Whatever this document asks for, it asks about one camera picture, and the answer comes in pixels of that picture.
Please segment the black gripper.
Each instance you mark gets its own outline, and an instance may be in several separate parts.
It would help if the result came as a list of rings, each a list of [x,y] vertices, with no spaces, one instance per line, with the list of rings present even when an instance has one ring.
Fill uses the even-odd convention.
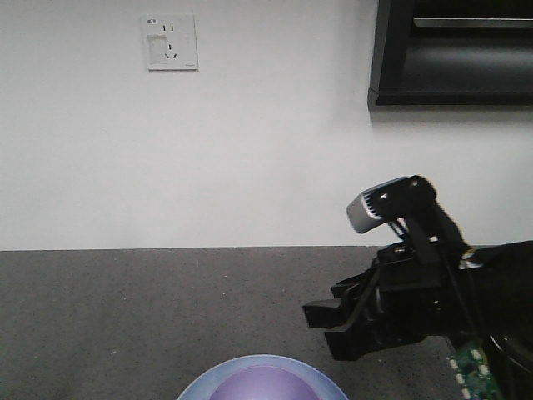
[[[356,361],[377,346],[471,333],[471,312],[457,267],[461,253],[435,245],[429,257],[394,243],[364,272],[331,288],[332,298],[302,306],[309,328],[324,328],[337,361]]]

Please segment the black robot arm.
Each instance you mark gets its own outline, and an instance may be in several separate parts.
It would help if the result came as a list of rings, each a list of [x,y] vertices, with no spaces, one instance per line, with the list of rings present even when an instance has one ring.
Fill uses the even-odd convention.
[[[405,244],[385,247],[331,298],[307,303],[307,323],[339,361],[444,337],[468,398],[531,398],[531,242],[440,252],[437,283],[425,272]]]

